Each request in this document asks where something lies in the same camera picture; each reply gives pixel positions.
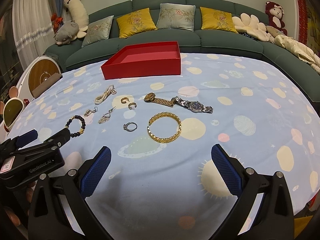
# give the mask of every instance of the green sofa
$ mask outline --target green sofa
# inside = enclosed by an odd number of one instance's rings
[[[160,3],[190,4],[196,6],[194,32],[178,29],[162,29],[135,34],[129,38],[119,38],[116,19],[132,11],[150,8],[151,17],[156,24]],[[268,15],[256,9],[224,0],[132,0],[112,5],[89,15],[89,22],[95,22],[114,15],[108,40],[99,41],[81,48],[83,39],[72,41],[69,45],[52,45],[44,55],[54,58],[63,72],[81,66],[109,59],[124,46],[157,41],[177,41],[180,52],[216,53],[255,58],[270,63],[282,71],[303,91],[304,95],[319,112],[320,76],[308,64],[302,62],[285,49],[268,42],[252,40],[237,33],[220,30],[201,30],[200,6],[230,12],[233,16],[242,13],[254,14],[268,24]]]

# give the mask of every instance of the bed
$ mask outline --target bed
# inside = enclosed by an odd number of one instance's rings
[[[299,89],[268,63],[216,54],[181,54],[181,75],[124,78],[105,81],[99,62],[63,74],[63,78],[32,101],[9,137],[31,129],[43,142],[65,127],[73,115],[94,109],[94,98],[110,84],[117,93],[85,117],[83,135],[61,148],[65,165],[52,175],[64,175],[93,158],[102,146],[112,152],[111,163],[94,194],[86,201],[111,236],[125,239],[208,239],[225,219],[232,196],[211,160],[219,143],[244,167],[260,174],[282,171],[294,214],[319,190],[320,118]],[[179,96],[212,106],[213,113],[193,113],[143,100],[153,92],[170,100]],[[121,98],[137,107],[128,109]],[[115,107],[110,120],[98,124]],[[147,133],[148,120],[172,112],[182,121],[181,135],[161,144]],[[134,132],[123,125],[135,122]],[[80,124],[74,120],[70,131]],[[177,123],[162,118],[150,127],[158,137],[169,137]],[[250,228],[259,205],[257,197],[242,231]],[[81,232],[65,199],[72,227]]]

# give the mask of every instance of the blue watch face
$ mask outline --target blue watch face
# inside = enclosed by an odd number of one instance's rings
[[[202,104],[200,102],[198,102],[198,101],[194,101],[194,102],[191,103],[190,107],[191,107],[192,110],[200,111],[201,108],[202,108]]]

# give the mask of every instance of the light blue pillow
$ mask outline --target light blue pillow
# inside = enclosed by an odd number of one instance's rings
[[[193,32],[195,9],[195,5],[161,3],[157,28]]]
[[[97,41],[103,41],[109,38],[113,16],[108,16],[88,25],[87,34],[82,42],[82,48]]]

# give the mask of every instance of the blue gripper pad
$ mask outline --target blue gripper pad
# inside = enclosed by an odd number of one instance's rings
[[[33,142],[37,138],[38,138],[38,132],[33,129],[17,138],[16,147],[17,148],[25,147],[27,144],[29,144],[30,142]]]
[[[111,150],[106,147],[81,180],[80,194],[83,198],[93,194],[110,162]]]
[[[222,147],[220,149],[218,145],[214,145],[211,149],[211,158],[230,193],[239,197],[243,191],[242,179],[228,160],[230,158],[228,154],[226,152],[224,154],[222,151]]]

